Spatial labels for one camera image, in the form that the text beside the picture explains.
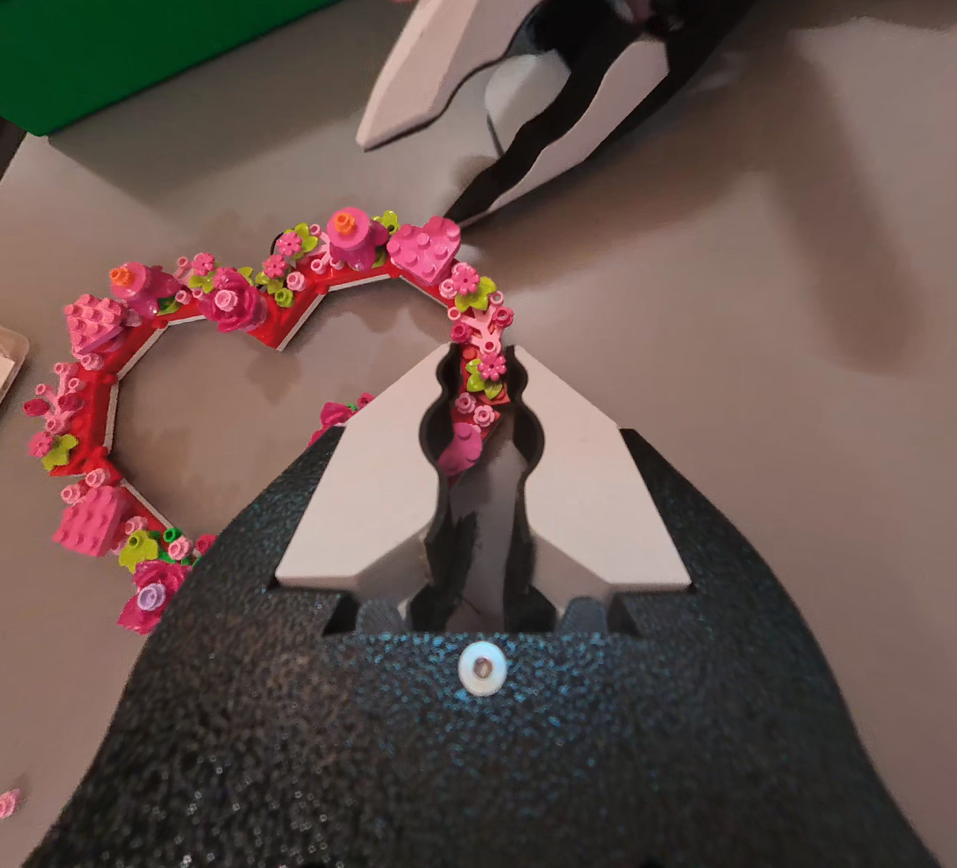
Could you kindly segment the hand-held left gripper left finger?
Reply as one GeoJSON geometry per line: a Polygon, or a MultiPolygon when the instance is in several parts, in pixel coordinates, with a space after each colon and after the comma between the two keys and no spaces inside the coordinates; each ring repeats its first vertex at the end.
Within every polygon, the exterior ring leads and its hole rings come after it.
{"type": "Polygon", "coordinates": [[[345,423],[276,571],[283,587],[344,590],[409,616],[428,581],[424,538],[439,478],[420,425],[441,396],[437,348],[345,423]]]}

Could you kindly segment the red lego heart flower wreath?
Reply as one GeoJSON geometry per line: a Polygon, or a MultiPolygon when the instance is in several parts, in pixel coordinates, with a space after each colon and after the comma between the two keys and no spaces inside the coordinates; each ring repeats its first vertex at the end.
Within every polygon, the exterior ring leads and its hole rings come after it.
{"type": "Polygon", "coordinates": [[[286,348],[333,291],[401,279],[436,300],[460,349],[453,436],[439,470],[454,482],[479,459],[509,403],[503,337],[514,311],[494,281],[462,261],[461,229],[446,216],[404,223],[390,210],[337,210],[325,226],[299,223],[278,235],[260,267],[181,257],[175,271],[126,262],[110,271],[110,295],[84,294],[64,310],[71,356],[22,406],[42,427],[28,444],[49,476],[73,478],[54,542],[79,555],[116,555],[132,578],[118,625],[150,635],[186,575],[214,544],[189,539],[140,495],[111,459],[123,378],[174,324],[208,320],[286,348]]]}

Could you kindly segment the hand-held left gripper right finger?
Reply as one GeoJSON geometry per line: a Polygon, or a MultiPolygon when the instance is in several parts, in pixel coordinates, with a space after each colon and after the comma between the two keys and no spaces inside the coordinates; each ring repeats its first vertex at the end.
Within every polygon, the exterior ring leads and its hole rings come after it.
{"type": "Polygon", "coordinates": [[[509,589],[563,615],[576,599],[686,591],[692,580],[616,422],[513,348],[517,494],[509,589]]]}

